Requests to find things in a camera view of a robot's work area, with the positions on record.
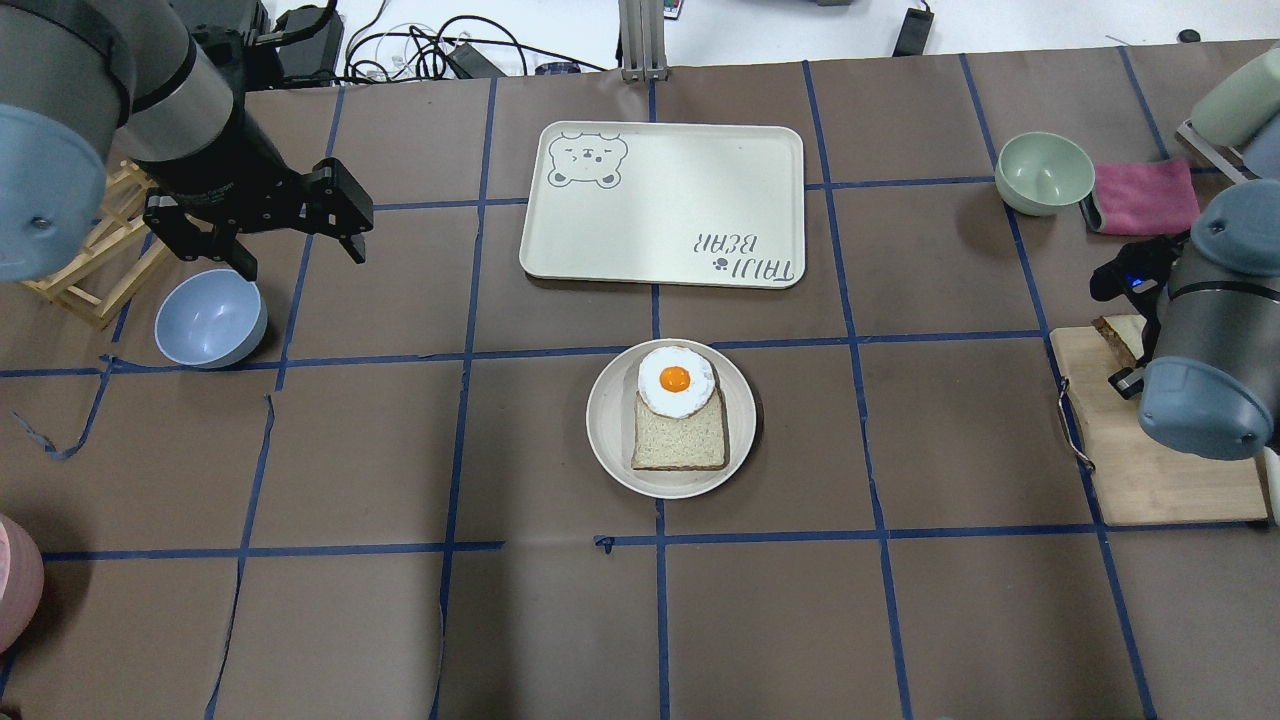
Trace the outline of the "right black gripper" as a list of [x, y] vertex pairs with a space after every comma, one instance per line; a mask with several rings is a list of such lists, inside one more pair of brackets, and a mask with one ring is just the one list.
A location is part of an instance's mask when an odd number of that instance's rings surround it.
[[1134, 299], [1164, 287], [1185, 242], [1185, 236], [1156, 236], [1123, 245], [1115, 259], [1093, 270], [1088, 284], [1091, 297], [1098, 302], [1120, 296]]

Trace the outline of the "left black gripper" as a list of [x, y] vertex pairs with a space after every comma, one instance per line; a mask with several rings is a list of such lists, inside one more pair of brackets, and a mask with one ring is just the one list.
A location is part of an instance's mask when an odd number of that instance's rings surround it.
[[146, 161], [143, 172], [155, 183], [143, 222], [183, 261], [224, 261], [256, 282], [259, 260], [239, 236], [278, 229], [334, 238], [355, 264], [367, 261], [364, 234], [374, 227], [372, 200], [337, 158], [306, 174], [271, 159], [202, 167], [193, 159]]

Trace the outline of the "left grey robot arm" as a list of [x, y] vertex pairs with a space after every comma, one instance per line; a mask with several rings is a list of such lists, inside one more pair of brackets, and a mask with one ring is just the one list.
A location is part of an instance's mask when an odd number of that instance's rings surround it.
[[166, 1], [5, 1], [1, 10], [1, 275], [69, 265], [111, 151], [154, 182], [143, 223], [192, 263], [247, 281], [243, 234], [293, 229], [367, 259], [372, 200], [346, 165], [291, 168]]

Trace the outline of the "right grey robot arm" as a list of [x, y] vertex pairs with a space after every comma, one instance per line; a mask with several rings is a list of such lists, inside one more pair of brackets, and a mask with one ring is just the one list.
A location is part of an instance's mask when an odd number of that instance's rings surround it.
[[1125, 297], [1144, 319], [1135, 364], [1111, 375], [1138, 398], [1155, 442], [1224, 461], [1277, 447], [1279, 183], [1217, 195], [1175, 236], [1125, 243], [1089, 292]]

